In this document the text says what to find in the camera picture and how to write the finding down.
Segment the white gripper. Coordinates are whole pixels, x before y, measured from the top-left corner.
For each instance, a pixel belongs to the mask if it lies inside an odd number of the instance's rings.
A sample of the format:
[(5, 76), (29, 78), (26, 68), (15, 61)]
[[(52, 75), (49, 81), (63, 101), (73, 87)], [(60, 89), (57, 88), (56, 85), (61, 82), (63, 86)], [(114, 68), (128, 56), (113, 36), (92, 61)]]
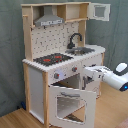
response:
[(83, 69), (84, 75), (90, 77), (94, 81), (101, 81), (105, 73), (109, 71), (109, 68), (105, 66), (92, 66), (85, 67)]

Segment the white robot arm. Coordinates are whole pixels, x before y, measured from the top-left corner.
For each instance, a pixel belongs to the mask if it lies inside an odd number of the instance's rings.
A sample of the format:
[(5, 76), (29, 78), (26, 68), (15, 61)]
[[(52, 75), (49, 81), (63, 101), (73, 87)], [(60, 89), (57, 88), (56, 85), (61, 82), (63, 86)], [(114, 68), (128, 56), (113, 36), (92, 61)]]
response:
[(120, 63), (114, 71), (106, 66), (85, 67), (84, 75), (94, 81), (102, 81), (121, 92), (128, 90), (128, 64)]

